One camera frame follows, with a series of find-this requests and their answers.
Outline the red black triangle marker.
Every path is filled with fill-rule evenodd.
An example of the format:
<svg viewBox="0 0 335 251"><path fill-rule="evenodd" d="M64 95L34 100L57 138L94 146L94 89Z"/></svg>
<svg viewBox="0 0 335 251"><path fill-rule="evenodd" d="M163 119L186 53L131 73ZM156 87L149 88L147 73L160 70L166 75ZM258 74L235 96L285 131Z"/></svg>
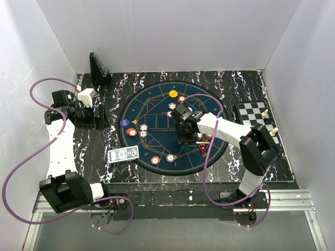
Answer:
<svg viewBox="0 0 335 251"><path fill-rule="evenodd" d="M209 147L209 142L196 142L197 146L199 147L201 153L203 155L207 155L207 148Z"/></svg>

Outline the purple small blind button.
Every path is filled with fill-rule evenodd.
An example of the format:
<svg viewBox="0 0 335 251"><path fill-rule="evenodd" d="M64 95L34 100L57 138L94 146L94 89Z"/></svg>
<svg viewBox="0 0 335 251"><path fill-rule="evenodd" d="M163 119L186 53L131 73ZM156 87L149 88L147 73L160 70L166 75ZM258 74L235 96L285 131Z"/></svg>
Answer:
<svg viewBox="0 0 335 251"><path fill-rule="evenodd" d="M120 121L120 126L123 127L123 128L129 126L129 124L130 124L130 121L128 119L122 119Z"/></svg>

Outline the blue white chips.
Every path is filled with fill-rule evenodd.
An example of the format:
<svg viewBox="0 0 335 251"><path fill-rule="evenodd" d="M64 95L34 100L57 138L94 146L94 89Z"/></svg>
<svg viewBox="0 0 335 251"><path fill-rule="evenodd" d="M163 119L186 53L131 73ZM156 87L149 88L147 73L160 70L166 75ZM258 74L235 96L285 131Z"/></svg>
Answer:
<svg viewBox="0 0 335 251"><path fill-rule="evenodd" d="M142 124L142 125L140 126L140 130L141 130L141 131L147 131L147 129L148 129L148 126L147 126L146 124Z"/></svg>
<svg viewBox="0 0 335 251"><path fill-rule="evenodd" d="M175 107L176 107L176 104L175 104L175 103L170 103L170 104L169 104L169 108L170 108L171 110L173 110Z"/></svg>

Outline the blue white chip stack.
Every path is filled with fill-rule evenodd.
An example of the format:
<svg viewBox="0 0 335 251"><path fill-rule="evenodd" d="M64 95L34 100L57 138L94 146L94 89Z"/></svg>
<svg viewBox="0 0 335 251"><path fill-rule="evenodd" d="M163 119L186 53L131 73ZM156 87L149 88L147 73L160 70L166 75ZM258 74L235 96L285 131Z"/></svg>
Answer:
<svg viewBox="0 0 335 251"><path fill-rule="evenodd" d="M166 160L167 160L169 163L174 162L174 160L175 160L175 156L174 156L173 154L168 154L168 155L166 156Z"/></svg>

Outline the yellow round dealer button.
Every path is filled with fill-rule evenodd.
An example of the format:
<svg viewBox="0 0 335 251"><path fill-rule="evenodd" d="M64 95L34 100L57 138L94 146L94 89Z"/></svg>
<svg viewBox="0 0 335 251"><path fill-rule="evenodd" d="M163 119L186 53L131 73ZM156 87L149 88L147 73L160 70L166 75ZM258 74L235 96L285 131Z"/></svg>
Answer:
<svg viewBox="0 0 335 251"><path fill-rule="evenodd" d="M171 90L169 92L169 96L172 97L172 98L175 98L178 96L178 92L176 90Z"/></svg>

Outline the red yellow chip stack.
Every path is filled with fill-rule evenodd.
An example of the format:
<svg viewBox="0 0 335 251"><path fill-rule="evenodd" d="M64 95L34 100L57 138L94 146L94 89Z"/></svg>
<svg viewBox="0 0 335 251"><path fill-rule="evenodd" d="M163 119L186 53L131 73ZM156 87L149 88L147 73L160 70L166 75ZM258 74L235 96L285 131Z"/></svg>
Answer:
<svg viewBox="0 0 335 251"><path fill-rule="evenodd" d="M154 156L151 158L151 164L152 165L158 165L160 162L160 158L158 156Z"/></svg>

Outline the green poker chip stack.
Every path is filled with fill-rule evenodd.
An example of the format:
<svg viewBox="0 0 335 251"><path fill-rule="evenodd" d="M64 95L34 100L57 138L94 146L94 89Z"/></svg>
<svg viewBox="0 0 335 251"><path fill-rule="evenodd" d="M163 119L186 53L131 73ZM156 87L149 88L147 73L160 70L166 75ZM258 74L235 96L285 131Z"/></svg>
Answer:
<svg viewBox="0 0 335 251"><path fill-rule="evenodd" d="M187 152L189 150L189 144L181 145L181 150L184 151L184 152Z"/></svg>

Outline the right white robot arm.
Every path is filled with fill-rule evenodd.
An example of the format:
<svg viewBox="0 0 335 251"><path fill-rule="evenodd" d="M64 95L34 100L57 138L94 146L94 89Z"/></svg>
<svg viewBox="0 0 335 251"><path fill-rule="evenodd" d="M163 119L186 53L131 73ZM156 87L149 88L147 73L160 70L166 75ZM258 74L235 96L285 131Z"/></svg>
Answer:
<svg viewBox="0 0 335 251"><path fill-rule="evenodd" d="M256 201L253 191L280 153L266 126L237 124L205 110L191 111L183 104L177 105L171 115L176 120L179 143L194 141L195 136L201 133L219 138L240 150L245 172L237 190L237 203L243 208L252 206Z"/></svg>

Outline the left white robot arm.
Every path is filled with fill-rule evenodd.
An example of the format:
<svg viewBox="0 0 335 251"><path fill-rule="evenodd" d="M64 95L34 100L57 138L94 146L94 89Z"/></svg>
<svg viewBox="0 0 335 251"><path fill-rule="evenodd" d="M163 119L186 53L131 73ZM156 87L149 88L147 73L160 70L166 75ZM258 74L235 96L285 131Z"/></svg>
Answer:
<svg viewBox="0 0 335 251"><path fill-rule="evenodd" d="M66 212L92 202L106 209L110 194L101 183L90 184L76 169L73 150L75 129L103 130L109 126L104 105L94 115L93 98L96 91L86 88L78 94L68 90L52 93L53 104L44 113L50 145L50 164L47 177L39 189L56 213Z"/></svg>

